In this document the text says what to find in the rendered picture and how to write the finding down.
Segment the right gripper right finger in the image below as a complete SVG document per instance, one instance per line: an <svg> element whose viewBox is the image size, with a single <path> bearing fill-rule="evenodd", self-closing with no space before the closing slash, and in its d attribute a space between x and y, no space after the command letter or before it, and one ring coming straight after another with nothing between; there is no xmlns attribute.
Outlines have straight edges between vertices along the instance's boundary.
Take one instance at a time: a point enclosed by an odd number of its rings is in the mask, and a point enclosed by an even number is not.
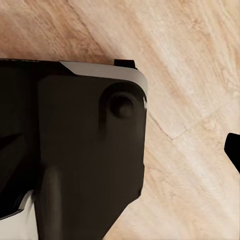
<svg viewBox="0 0 240 240"><path fill-rule="evenodd" d="M240 135L228 133L225 140L224 151L240 173Z"/></svg>

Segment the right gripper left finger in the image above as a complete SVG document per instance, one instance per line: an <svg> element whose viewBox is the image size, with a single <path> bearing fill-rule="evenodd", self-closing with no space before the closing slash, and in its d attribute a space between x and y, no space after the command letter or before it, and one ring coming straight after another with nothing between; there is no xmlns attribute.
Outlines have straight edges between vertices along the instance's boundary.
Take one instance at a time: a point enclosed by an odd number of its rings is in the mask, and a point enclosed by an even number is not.
<svg viewBox="0 0 240 240"><path fill-rule="evenodd" d="M21 133L0 138L0 193L26 152Z"/></svg>

